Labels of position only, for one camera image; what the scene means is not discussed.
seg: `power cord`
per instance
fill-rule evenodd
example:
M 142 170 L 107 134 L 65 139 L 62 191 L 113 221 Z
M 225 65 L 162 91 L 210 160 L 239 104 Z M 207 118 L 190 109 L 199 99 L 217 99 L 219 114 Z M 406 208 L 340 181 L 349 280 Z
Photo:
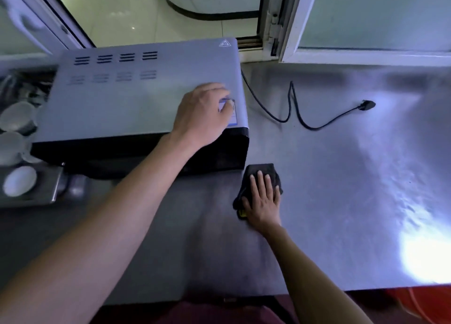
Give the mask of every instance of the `power cord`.
M 295 85 L 293 84 L 293 81 L 290 81 L 290 87 L 288 88 L 288 116 L 285 120 L 280 120 L 277 117 L 275 117 L 274 115 L 272 115 L 266 108 L 265 106 L 263 106 L 263 104 L 260 102 L 260 100 L 257 98 L 257 96 L 255 95 L 254 91 L 252 90 L 252 88 L 249 85 L 248 80 L 246 79 L 246 76 L 243 72 L 243 70 L 241 70 L 241 76 L 243 76 L 243 80 L 245 81 L 246 85 L 249 88 L 249 91 L 251 92 L 253 98 L 256 100 L 256 102 L 260 105 L 260 107 L 262 107 L 262 109 L 266 112 L 266 114 L 268 114 L 272 119 L 276 120 L 277 122 L 280 123 L 285 123 L 288 122 L 288 120 L 291 117 L 291 98 L 290 98 L 290 94 L 291 91 L 293 91 L 293 103 L 295 104 L 295 109 L 296 109 L 296 116 L 298 117 L 299 122 L 302 124 L 302 126 L 306 129 L 308 129 L 309 131 L 318 131 L 321 128 L 326 127 L 327 125 L 330 125 L 332 122 L 334 122 L 335 120 L 339 119 L 341 116 L 346 115 L 347 113 L 353 111 L 353 110 L 370 110 L 371 108 L 374 108 L 374 106 L 376 105 L 375 102 L 373 101 L 368 101 L 368 100 L 364 100 L 360 105 L 358 105 L 355 108 L 352 108 L 350 110 L 348 110 L 347 112 L 344 112 L 340 115 L 338 115 L 337 117 L 333 118 L 332 120 L 330 120 L 328 123 L 326 123 L 325 125 L 322 125 L 321 127 L 310 127 L 309 125 L 307 125 L 304 120 L 302 119 L 302 116 L 299 112 L 299 105 L 298 105 L 298 98 L 296 97 L 296 92 L 295 92 Z

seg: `tiled floor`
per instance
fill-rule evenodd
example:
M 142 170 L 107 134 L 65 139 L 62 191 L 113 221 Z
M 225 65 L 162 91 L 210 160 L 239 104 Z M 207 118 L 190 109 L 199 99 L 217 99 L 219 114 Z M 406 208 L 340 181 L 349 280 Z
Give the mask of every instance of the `tiled floor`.
M 61 0 L 98 47 L 218 37 L 248 37 L 257 18 L 202 21 L 185 17 L 165 0 Z

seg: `right hand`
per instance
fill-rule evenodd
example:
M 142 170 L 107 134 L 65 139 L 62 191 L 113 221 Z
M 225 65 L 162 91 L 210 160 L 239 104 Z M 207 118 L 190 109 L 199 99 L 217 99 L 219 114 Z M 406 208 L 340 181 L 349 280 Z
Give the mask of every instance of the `right hand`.
M 187 139 L 195 150 L 211 144 L 227 127 L 233 104 L 227 101 L 221 111 L 219 100 L 230 92 L 221 83 L 207 83 L 186 93 L 177 110 L 172 135 Z
M 271 178 L 267 174 L 263 179 L 262 171 L 258 171 L 258 187 L 255 177 L 250 176 L 252 192 L 252 208 L 246 197 L 242 198 L 249 223 L 263 236 L 273 228 L 281 227 L 279 215 L 280 190 L 279 186 L 273 191 Z

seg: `white window frame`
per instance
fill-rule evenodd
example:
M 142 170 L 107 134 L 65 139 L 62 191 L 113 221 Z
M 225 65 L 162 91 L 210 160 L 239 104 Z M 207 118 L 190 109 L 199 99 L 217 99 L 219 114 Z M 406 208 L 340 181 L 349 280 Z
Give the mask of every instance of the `white window frame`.
M 299 49 L 315 0 L 296 0 L 289 30 L 280 55 L 282 63 L 451 66 L 449 52 L 417 52 L 386 50 Z

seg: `left hand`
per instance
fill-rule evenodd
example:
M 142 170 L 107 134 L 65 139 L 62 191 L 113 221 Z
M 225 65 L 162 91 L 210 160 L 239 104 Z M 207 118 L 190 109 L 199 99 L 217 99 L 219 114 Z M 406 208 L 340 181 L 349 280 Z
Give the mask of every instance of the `left hand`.
M 187 139 L 198 150 L 215 141 L 227 127 L 233 113 L 231 101 L 221 111 L 219 100 L 230 92 L 221 83 L 207 83 L 186 93 L 177 110 L 172 134 Z

